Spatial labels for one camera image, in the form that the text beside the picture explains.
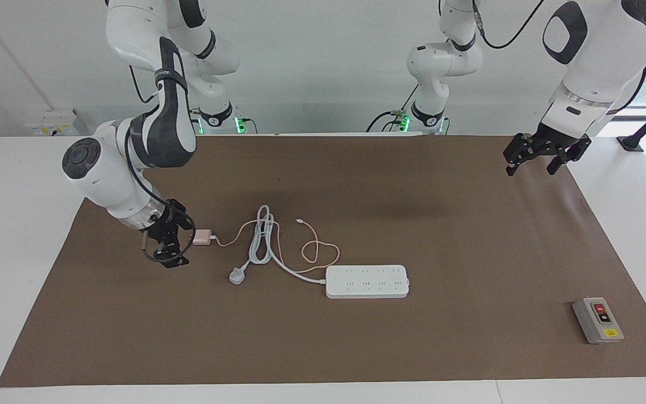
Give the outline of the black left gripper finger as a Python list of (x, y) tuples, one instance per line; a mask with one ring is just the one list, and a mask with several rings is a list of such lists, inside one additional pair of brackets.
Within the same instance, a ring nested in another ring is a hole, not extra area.
[(583, 137), (574, 145), (564, 148), (563, 146), (557, 146), (554, 151), (554, 158), (551, 159), (550, 163), (547, 166), (547, 172), (550, 176), (554, 176), (564, 164), (570, 162), (579, 161), (582, 158), (585, 151), (589, 148), (592, 141), (588, 137)]
[(531, 134), (516, 134), (504, 150), (504, 158), (508, 176), (513, 176), (521, 164), (536, 158), (533, 150), (534, 136)]

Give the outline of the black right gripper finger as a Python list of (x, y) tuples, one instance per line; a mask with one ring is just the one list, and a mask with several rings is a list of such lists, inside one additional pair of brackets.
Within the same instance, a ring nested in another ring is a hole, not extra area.
[(177, 245), (159, 245), (152, 255), (152, 260), (169, 269), (190, 263), (189, 259), (182, 255), (180, 247)]
[[(179, 247), (191, 247), (194, 243), (195, 232), (196, 232), (195, 221), (191, 217), (177, 217), (176, 222), (179, 228), (179, 235), (177, 236), (177, 241), (179, 241)], [(185, 235), (186, 244), (184, 244), (184, 241), (181, 241), (179, 237), (183, 235), (183, 233), (186, 233)]]

